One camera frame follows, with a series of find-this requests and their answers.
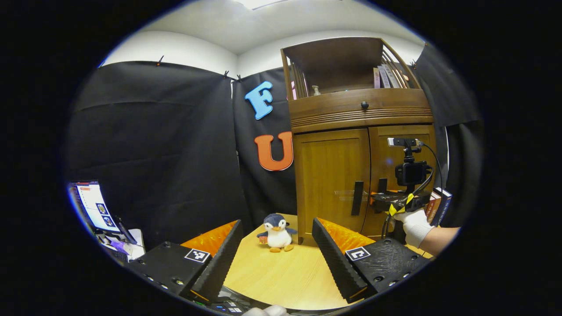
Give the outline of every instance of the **penguin plush toy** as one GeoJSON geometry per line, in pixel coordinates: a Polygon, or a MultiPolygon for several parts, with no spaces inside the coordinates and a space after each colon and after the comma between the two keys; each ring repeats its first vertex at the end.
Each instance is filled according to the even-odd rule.
{"type": "Polygon", "coordinates": [[[268,238],[269,251],[271,252],[281,252],[281,248],[285,251],[291,251],[294,246],[291,245],[293,238],[291,235],[297,233],[292,228],[286,228],[289,223],[285,220],[282,215],[279,214],[269,214],[264,219],[264,228],[266,232],[258,234],[257,237],[266,236],[268,238]]]}

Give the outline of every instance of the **cabinet door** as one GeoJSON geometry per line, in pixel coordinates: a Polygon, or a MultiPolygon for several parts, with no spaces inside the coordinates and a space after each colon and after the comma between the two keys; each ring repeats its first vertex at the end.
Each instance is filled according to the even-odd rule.
{"type": "MultiPolygon", "coordinates": [[[[369,128],[369,138],[371,144],[371,191],[377,191],[379,178],[387,178],[387,189],[389,190],[405,190],[406,187],[399,187],[395,176],[395,167],[404,163],[404,148],[390,147],[387,139],[389,137],[400,138],[417,138],[427,144],[433,151],[437,153],[435,145],[435,130],[433,125],[401,125],[401,126],[384,126],[369,128]]],[[[435,176],[439,169],[433,154],[427,147],[422,147],[420,153],[414,153],[415,161],[425,160],[428,165],[434,169],[434,177],[426,186],[426,190],[433,188],[435,176]]],[[[361,234],[369,238],[378,240],[382,231],[382,226],[387,214],[375,214],[372,207],[368,208],[365,217],[365,225],[361,234]]]]}
{"type": "Polygon", "coordinates": [[[293,137],[299,243],[312,238],[320,217],[360,232],[370,183],[367,129],[337,130],[293,137]],[[355,182],[363,181],[358,215],[352,215],[355,182]]]}

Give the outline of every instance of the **laptop screen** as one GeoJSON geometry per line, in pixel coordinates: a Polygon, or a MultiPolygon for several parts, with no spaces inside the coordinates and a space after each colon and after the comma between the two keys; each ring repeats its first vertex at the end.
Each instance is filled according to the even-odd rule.
{"type": "Polygon", "coordinates": [[[91,225],[103,231],[120,232],[107,209],[97,181],[70,182],[69,188],[71,199],[88,217],[91,225]]]}

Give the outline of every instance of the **wooden table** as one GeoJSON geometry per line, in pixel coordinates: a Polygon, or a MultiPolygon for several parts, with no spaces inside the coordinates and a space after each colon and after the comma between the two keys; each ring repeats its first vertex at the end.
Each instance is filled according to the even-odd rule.
{"type": "MultiPolygon", "coordinates": [[[[295,215],[282,214],[289,227],[297,226],[295,215]]],[[[270,305],[288,309],[324,310],[349,306],[339,293],[320,249],[306,241],[294,249],[274,253],[268,245],[260,245],[256,237],[263,225],[245,236],[224,281],[224,286],[270,305]]]]}

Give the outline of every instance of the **gloved hand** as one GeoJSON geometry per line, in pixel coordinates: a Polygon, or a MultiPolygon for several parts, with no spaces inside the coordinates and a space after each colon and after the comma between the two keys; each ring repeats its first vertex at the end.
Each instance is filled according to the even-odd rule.
{"type": "Polygon", "coordinates": [[[272,305],[266,309],[254,307],[242,314],[242,316],[289,316],[285,307],[272,305]]]}
{"type": "Polygon", "coordinates": [[[425,236],[434,228],[427,223],[424,209],[408,213],[398,213],[394,215],[394,218],[404,223],[406,243],[416,248],[420,247],[425,236]]]}

